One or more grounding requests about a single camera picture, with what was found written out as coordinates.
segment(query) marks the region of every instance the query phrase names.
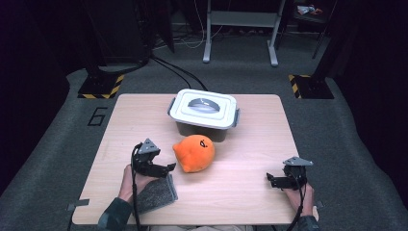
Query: container lid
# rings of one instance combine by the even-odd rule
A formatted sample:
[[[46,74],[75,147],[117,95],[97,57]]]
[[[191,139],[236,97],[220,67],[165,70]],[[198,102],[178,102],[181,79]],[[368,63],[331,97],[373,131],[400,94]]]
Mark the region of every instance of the container lid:
[[[235,126],[237,100],[227,94],[180,90],[169,115],[178,122],[215,129]]]

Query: hand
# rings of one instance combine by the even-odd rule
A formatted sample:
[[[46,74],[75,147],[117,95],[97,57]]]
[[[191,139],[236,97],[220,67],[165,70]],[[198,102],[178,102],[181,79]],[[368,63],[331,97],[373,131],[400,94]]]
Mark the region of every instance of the hand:
[[[138,186],[138,194],[144,190],[144,187],[151,181],[157,180],[156,177],[144,176],[136,173],[135,183]],[[132,167],[126,166],[123,170],[122,185],[120,186],[119,197],[120,199],[132,203],[133,199],[133,181],[132,181]]]
[[[306,194],[303,200],[303,210],[300,215],[301,216],[312,216],[313,215],[313,204],[315,201],[315,190],[312,188],[311,185],[309,185],[309,183],[307,183],[301,188],[302,193],[305,192],[305,188],[306,188]],[[292,189],[283,189],[283,192],[285,192],[289,201],[291,201],[292,208],[294,208],[294,210],[297,211],[297,209],[300,206],[299,190],[294,191]]]

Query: gray floor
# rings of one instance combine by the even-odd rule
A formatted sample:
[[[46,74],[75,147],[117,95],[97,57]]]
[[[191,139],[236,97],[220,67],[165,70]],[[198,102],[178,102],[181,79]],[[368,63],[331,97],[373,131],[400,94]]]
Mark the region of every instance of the gray floor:
[[[408,212],[389,177],[375,165],[357,136],[350,110],[333,79],[326,79],[333,100],[296,99],[293,95],[288,75],[312,74],[327,40],[312,60],[316,40],[288,35],[277,51],[279,66],[271,67],[267,39],[217,39],[209,64],[202,63],[204,44],[195,49],[176,45],[174,54],[167,48],[154,53],[195,74],[210,91],[281,97],[300,157],[315,163],[308,167],[308,178],[316,189],[316,200],[325,205],[319,210],[323,230],[408,230]],[[84,187],[117,96],[78,99],[77,90],[86,76],[85,70],[67,76],[70,93],[63,107],[0,198],[0,230],[95,229],[74,224],[68,228],[72,213],[65,208]],[[181,78],[150,62],[126,74],[118,94],[175,94],[184,88],[187,85]],[[101,111],[106,114],[102,125],[87,126],[97,107],[107,108]]]

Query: stuffed toy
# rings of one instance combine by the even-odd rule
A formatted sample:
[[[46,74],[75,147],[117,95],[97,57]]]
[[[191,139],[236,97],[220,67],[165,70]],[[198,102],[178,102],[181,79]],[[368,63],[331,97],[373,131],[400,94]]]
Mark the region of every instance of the stuffed toy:
[[[173,150],[185,172],[198,172],[205,169],[216,155],[213,142],[201,135],[185,137],[173,145]]]

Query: container handle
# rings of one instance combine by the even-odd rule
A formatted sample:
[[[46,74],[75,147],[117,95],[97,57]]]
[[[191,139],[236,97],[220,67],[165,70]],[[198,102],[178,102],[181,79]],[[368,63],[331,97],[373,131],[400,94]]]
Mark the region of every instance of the container handle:
[[[219,112],[219,105],[210,99],[196,98],[190,101],[189,107],[201,107],[212,108],[213,110]]]
[[[168,106],[167,108],[167,114],[170,116],[170,111],[171,108],[173,107],[174,101],[176,100],[176,98],[173,98],[173,100],[171,100],[170,106]]]
[[[235,111],[235,116],[234,116],[234,123],[233,123],[233,127],[237,127],[237,125],[238,125],[238,122],[240,121],[240,114],[241,114],[241,110],[240,109],[237,109],[236,111]]]

